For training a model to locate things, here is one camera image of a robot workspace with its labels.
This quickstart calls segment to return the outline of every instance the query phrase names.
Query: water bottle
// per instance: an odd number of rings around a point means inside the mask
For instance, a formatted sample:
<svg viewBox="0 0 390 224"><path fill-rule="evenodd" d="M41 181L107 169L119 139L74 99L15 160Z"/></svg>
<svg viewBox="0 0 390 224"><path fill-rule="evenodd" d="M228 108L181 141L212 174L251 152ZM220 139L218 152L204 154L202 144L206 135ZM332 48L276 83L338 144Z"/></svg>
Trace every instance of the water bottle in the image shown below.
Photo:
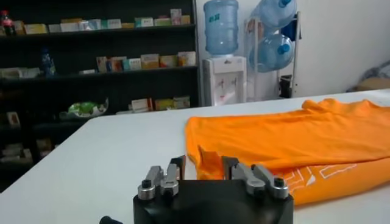
<svg viewBox="0 0 390 224"><path fill-rule="evenodd" d="M49 51L45 47L42 49L42 67L46 77L51 77L57 74L53 59L50 57Z"/></svg>
<svg viewBox="0 0 390 224"><path fill-rule="evenodd" d="M271 29L278 30L287 26L297 13L296 0L261 0L252 12Z"/></svg>
<svg viewBox="0 0 390 224"><path fill-rule="evenodd" d="M206 23L206 51L211 55L229 55L238 49L236 0L211 0L203 6Z"/></svg>
<svg viewBox="0 0 390 224"><path fill-rule="evenodd" d="M270 72L287 67L294 58L294 48L291 40L282 35L274 34L262 39L258 45L258 72ZM255 67L255 49L249 54L249 64Z"/></svg>

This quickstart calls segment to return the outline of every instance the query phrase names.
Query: shelf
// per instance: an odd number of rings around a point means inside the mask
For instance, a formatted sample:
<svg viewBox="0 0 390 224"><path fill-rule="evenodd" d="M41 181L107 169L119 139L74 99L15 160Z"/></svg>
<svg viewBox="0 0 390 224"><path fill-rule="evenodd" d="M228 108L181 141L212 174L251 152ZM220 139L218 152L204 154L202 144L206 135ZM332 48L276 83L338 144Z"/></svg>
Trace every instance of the shelf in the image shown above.
<svg viewBox="0 0 390 224"><path fill-rule="evenodd" d="M135 71L123 71L123 72L106 72L106 73L94 73L85 75L58 75L50 78L38 77L32 79L2 79L0 85L3 87L26 85L32 83L43 83L43 82L61 82L65 80L86 80L86 79L99 79L107 77L125 77L132 74L146 74L146 73L159 73L159 72L180 72L197 69L197 66L183 66L175 68L157 68L157 69L142 69Z"/></svg>
<svg viewBox="0 0 390 224"><path fill-rule="evenodd" d="M27 40L47 40L51 38L73 38L73 37L89 37L94 35L116 35L124 33L145 33L145 32L172 32L180 30L194 30L195 24L175 25L175 26L151 26L151 27L139 27L134 29L122 28L122 29L105 29L105 30L92 30L92 31L76 31L76 32L63 32L63 33L41 33L30 35L19 35L14 37L0 37L0 43L6 41L27 41Z"/></svg>
<svg viewBox="0 0 390 224"><path fill-rule="evenodd" d="M20 127L0 125L0 144L21 142L22 131Z"/></svg>
<svg viewBox="0 0 390 224"><path fill-rule="evenodd" d="M34 125L32 131L37 139L50 138L53 144L62 143L88 120L59 121Z"/></svg>

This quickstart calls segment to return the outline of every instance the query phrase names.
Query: white tabletop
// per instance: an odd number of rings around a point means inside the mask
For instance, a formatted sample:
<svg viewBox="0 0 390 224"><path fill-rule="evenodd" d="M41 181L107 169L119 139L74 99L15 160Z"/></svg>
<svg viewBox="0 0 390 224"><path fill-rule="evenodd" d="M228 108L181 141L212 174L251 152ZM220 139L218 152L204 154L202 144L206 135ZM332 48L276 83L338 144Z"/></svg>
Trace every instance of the white tabletop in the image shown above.
<svg viewBox="0 0 390 224"><path fill-rule="evenodd" d="M109 215L133 223L132 198L150 166L166 167L185 154L191 116L280 113L305 99L369 99L390 106L390 90L244 103L88 121L57 149L0 194L1 223L92 223ZM188 161L186 179L196 171ZM294 223L384 223L390 219L390 186L349 198L297 208Z"/></svg>

